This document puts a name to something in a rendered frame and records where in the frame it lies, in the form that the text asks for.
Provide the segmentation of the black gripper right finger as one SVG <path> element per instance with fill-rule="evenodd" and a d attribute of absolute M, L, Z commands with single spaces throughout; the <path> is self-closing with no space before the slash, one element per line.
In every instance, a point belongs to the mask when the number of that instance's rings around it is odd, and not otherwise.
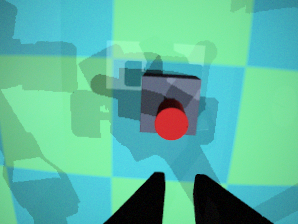
<path fill-rule="evenodd" d="M 196 175 L 193 192 L 196 224 L 271 224 L 257 210 L 206 175 Z"/>

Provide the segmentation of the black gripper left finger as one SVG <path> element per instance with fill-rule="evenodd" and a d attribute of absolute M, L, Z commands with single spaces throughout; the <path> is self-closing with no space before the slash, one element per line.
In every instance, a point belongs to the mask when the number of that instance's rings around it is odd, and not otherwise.
<path fill-rule="evenodd" d="M 104 224 L 162 224 L 165 173 L 153 172 Z"/>

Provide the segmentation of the red cylinder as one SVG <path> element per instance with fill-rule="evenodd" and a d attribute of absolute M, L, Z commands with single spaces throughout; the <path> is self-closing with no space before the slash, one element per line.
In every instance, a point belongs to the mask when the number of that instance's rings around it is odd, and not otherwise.
<path fill-rule="evenodd" d="M 180 101 L 176 99 L 162 100 L 158 105 L 154 129 L 157 135 L 165 140 L 177 140 L 188 131 L 188 117 Z"/>

